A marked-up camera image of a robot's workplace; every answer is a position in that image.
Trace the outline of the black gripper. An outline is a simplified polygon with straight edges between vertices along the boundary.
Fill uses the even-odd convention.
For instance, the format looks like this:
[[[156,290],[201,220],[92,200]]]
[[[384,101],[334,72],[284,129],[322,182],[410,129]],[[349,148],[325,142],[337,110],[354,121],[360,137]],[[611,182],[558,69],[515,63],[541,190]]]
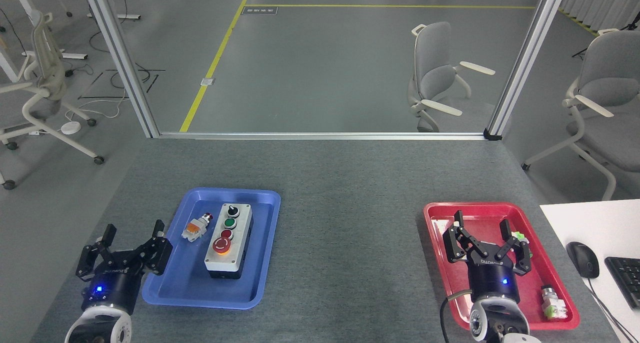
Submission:
[[[500,233],[504,245],[499,247],[496,254],[482,257],[482,245],[472,236],[464,226],[463,211],[454,214],[454,222],[442,233],[446,259],[449,263],[457,263],[468,257],[468,281],[471,289],[471,302],[475,303],[488,296],[503,296],[515,301],[521,301],[515,274],[524,276],[531,271],[530,244],[522,240],[520,233],[511,229],[509,220],[503,218]],[[508,252],[513,250],[515,261],[508,258]]]
[[[113,224],[106,226],[103,235],[96,242],[83,247],[75,271],[79,279],[90,280],[89,286],[82,291],[83,311],[103,306],[133,315],[143,275],[162,275],[172,253],[173,245],[164,236],[164,227],[162,220],[156,220],[151,238],[133,250],[121,251],[123,256],[119,264],[109,249],[117,232]],[[98,255],[107,266],[100,264],[93,276]]]

